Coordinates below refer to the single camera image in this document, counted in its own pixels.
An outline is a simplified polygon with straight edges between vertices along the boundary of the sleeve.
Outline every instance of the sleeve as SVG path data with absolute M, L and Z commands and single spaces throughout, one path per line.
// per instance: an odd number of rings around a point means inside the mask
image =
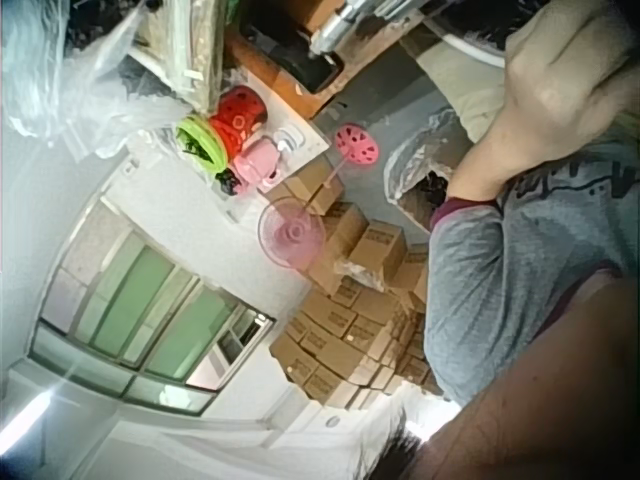
M 497 373 L 503 315 L 503 216 L 495 202 L 450 199 L 434 214 L 425 352 L 461 405 Z

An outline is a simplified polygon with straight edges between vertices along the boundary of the window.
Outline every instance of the window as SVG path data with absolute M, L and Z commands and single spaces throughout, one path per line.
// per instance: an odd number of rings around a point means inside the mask
M 87 241 L 95 241 L 86 232 L 77 238 L 82 245 L 74 240 L 67 257 L 87 255 Z M 94 275 L 63 259 L 31 358 L 125 402 L 201 415 L 273 321 L 205 285 L 130 228 L 104 257 Z

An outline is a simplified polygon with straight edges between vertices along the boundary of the red container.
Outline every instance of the red container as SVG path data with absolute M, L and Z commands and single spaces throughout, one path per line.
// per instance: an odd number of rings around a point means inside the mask
M 209 124 L 222 138 L 229 162 L 242 151 L 244 142 L 267 121 L 267 106 L 260 96 L 244 85 L 234 87 L 220 99 L 218 113 Z

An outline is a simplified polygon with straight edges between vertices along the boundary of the gray t-shirt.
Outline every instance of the gray t-shirt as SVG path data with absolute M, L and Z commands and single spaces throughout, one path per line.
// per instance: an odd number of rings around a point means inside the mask
M 634 143 L 603 138 L 496 202 L 436 212 L 425 351 L 449 397 L 471 401 L 602 266 L 638 276 L 639 158 Z

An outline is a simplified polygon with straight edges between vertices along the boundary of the pink fan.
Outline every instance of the pink fan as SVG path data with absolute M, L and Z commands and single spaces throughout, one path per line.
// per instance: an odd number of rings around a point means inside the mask
M 276 200 L 258 224 L 258 238 L 266 255 L 281 267 L 305 270 L 324 245 L 322 218 L 297 198 Z
M 343 160 L 323 183 L 324 188 L 331 188 L 331 181 L 347 162 L 372 165 L 380 156 L 376 141 L 358 125 L 347 124 L 340 128 L 335 142 Z M 321 217 L 309 211 L 321 191 L 322 187 L 306 203 L 293 197 L 282 198 L 262 212 L 258 225 L 260 245 L 277 265 L 306 270 L 322 251 L 324 225 Z
M 342 162 L 333 169 L 324 182 L 325 188 L 331 187 L 331 180 L 338 175 L 347 162 L 359 166 L 373 165 L 378 161 L 380 148 L 369 132 L 353 123 L 347 123 L 336 132 L 335 144 L 342 154 Z

